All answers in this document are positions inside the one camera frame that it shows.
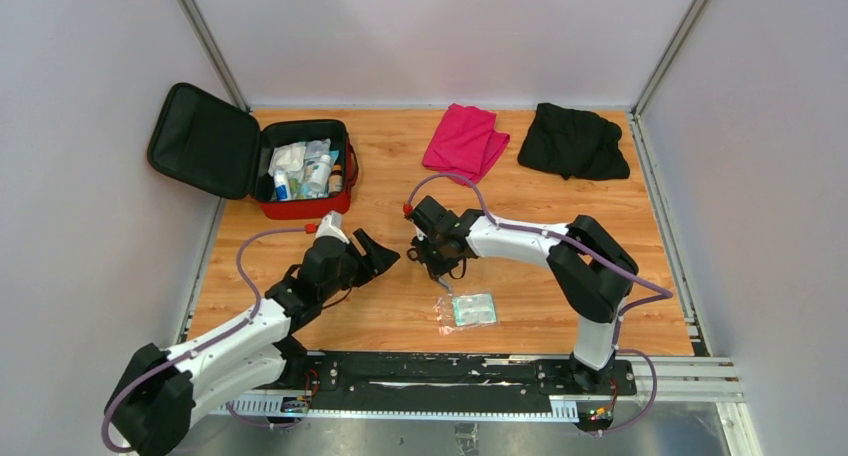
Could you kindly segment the teal blister pack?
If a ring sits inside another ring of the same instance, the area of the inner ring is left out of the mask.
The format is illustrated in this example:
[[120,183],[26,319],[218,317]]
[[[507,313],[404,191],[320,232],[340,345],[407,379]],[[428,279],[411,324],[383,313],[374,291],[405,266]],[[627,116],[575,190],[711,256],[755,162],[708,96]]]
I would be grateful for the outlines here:
[[494,297],[491,293],[447,294],[434,306],[439,333],[451,333],[498,324]]

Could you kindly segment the red black medicine kit case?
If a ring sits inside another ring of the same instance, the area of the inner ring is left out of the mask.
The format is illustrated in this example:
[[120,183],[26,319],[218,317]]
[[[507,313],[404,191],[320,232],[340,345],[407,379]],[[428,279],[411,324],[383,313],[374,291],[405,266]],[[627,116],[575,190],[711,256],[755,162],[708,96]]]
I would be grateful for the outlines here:
[[[268,173],[273,150],[291,143],[330,141],[338,153],[342,188],[315,199],[275,201]],[[344,123],[336,119],[283,121],[261,128],[248,112],[192,85],[171,87],[147,150],[158,172],[212,195],[251,197],[272,220],[320,218],[349,209],[360,165]]]

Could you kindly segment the clear bag of swabs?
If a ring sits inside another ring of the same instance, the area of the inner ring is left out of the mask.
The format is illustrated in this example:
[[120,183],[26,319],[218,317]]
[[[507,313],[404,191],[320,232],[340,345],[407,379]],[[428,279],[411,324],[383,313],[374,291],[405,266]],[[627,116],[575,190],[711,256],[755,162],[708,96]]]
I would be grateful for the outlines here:
[[322,156],[329,155],[331,151],[331,140],[312,140],[305,145],[304,151],[304,167],[308,168],[315,165]]

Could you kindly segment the blue labelled bandage roll bag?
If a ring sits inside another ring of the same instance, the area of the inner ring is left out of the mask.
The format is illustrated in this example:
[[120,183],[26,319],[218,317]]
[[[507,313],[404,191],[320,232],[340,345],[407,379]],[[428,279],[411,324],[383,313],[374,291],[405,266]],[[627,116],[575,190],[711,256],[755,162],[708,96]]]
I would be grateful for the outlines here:
[[276,201],[284,202],[292,198],[289,179],[285,171],[275,170],[273,173],[273,183]]

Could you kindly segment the white gauze packet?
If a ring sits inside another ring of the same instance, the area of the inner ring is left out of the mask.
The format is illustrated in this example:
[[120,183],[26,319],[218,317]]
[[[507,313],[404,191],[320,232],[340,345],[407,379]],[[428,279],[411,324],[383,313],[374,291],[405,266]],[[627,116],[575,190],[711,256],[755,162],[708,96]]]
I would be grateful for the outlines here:
[[305,142],[295,142],[273,149],[268,167],[268,174],[273,176],[277,171],[290,174],[302,170],[306,154]]

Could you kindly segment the black handled scissors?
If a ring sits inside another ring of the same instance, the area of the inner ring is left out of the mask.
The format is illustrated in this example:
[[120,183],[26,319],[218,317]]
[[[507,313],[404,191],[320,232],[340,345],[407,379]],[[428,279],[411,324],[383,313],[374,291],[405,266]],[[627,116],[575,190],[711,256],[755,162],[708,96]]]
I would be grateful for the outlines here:
[[453,286],[452,286],[452,285],[450,284],[450,282],[449,282],[449,281],[445,278],[445,276],[444,276],[444,275],[434,276],[434,277],[433,277],[433,280],[434,280],[434,281],[435,281],[435,282],[436,282],[436,283],[437,283],[437,284],[438,284],[441,288],[443,288],[443,289],[445,290],[445,292],[446,292],[448,295],[453,295],[453,294],[454,294]]

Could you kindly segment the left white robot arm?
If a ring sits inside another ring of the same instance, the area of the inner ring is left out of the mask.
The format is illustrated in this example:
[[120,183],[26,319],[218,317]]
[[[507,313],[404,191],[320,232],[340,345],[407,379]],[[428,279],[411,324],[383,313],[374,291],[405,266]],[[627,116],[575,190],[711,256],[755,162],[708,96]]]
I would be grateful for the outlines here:
[[257,386],[298,387],[306,351],[293,335],[316,319],[326,301],[387,272],[398,252],[363,229],[346,236],[308,224],[314,234],[293,264],[243,313],[207,333],[162,349],[137,349],[104,407],[101,439],[114,453],[167,455],[209,412]]

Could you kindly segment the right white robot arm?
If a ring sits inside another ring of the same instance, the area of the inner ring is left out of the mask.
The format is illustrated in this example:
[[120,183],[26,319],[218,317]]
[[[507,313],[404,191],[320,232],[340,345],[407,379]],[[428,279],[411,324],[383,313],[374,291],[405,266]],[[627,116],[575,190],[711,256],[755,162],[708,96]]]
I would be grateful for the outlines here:
[[578,316],[577,340],[566,376],[584,393],[611,379],[618,317],[632,291],[638,266],[592,217],[540,225],[498,218],[480,209],[462,215],[427,196],[405,204],[416,228],[407,256],[437,281],[470,259],[501,258],[548,268]]

